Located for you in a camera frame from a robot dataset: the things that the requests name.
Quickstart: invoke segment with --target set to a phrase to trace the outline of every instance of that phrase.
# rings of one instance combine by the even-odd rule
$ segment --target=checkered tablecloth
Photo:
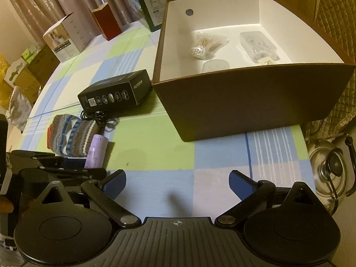
[[[49,151],[48,126],[57,114],[80,115],[77,95],[88,85],[140,69],[152,78],[159,34],[135,22],[111,41],[94,38],[79,56],[60,64],[31,112],[19,149]],[[110,141],[107,169],[127,174],[116,201],[141,219],[214,219],[240,201],[228,185],[233,169],[255,181],[267,179],[277,186],[304,181],[315,189],[298,125],[183,142],[152,91],[139,107],[124,109],[105,135]]]

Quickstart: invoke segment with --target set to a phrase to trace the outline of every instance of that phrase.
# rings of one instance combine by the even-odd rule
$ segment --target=open box
[[[205,61],[190,50],[197,31],[227,36],[215,59],[231,69],[201,73]],[[240,44],[245,31],[263,32],[279,64],[254,63]],[[182,140],[192,141],[325,118],[354,70],[314,22],[274,0],[167,0],[153,87]]]

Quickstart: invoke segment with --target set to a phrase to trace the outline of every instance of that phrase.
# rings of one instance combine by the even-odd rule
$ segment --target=qr code
[[[97,106],[97,103],[95,102],[95,98],[88,99],[90,106]]]

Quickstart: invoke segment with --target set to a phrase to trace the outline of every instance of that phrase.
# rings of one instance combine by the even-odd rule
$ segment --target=quilted chair cover
[[[315,22],[325,30],[355,62],[356,0],[320,0]],[[356,79],[353,73],[348,85],[327,118],[309,122],[306,138],[325,138],[339,133],[356,116]]]

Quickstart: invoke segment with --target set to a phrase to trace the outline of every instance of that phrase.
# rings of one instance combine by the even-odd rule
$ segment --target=purple bottle
[[[100,134],[95,134],[90,144],[84,168],[102,168],[109,140]]]

